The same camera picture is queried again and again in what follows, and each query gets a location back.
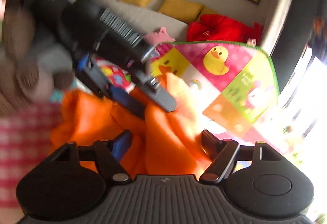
colorful toy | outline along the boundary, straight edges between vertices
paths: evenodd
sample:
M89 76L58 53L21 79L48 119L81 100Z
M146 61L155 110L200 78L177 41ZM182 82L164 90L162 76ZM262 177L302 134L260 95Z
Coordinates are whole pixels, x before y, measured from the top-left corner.
M155 46L162 42L174 42L175 39L170 37L167 33L167 30L165 27L161 27L159 31L154 31L151 33L148 33L144 36L144 39L151 45Z
M120 67L100 58L97 59L97 65L114 86L121 87L127 92L134 88L130 75Z
M256 121L279 94L270 58L233 42L163 43L152 56L153 75L171 72L196 86L205 116L248 142L264 140Z

red cloth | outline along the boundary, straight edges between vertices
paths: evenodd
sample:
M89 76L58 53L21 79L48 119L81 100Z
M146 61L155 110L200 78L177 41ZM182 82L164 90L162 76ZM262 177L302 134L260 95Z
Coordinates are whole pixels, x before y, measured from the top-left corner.
M0 118L0 208L19 208L16 186L48 156L50 132L62 121L60 106L45 102Z
M260 41L263 27L257 23L250 28L241 22L221 15L203 15L201 23L192 22L187 31L188 42L231 41L244 42L248 39Z

yellow duck print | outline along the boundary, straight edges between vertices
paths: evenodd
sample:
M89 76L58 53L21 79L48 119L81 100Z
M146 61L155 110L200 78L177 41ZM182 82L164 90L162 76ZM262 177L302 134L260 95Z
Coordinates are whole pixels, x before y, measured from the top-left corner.
M189 65L190 63L187 59L175 48L172 48L168 53L151 64L152 75L156 77L171 72L181 77Z
M225 65L227 58L228 50L224 46L216 46L205 55L203 65L211 74L221 76L229 71Z

gingham cloth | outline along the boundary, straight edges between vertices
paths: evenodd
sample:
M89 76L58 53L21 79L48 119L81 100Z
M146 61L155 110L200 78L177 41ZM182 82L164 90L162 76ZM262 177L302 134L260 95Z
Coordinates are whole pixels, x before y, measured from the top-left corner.
M60 104L50 102L0 118L0 208L19 207L16 186L49 154L50 131L60 122Z

orange fabric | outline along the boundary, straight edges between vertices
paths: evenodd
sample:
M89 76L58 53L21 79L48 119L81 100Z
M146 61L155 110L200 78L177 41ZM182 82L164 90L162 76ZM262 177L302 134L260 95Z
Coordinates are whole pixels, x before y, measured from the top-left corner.
M132 115L118 103L83 93L65 95L62 105L63 123L51 135L53 150L67 141L79 146L94 141L114 139L123 130L133 133L132 145L121 165L134 177L137 174L195 174L199 177L211 160L201 147L199 111L183 80L173 74L160 76L161 85L175 97L177 110L167 113L140 90L131 95L146 105L145 121ZM93 163L81 163L96 171Z

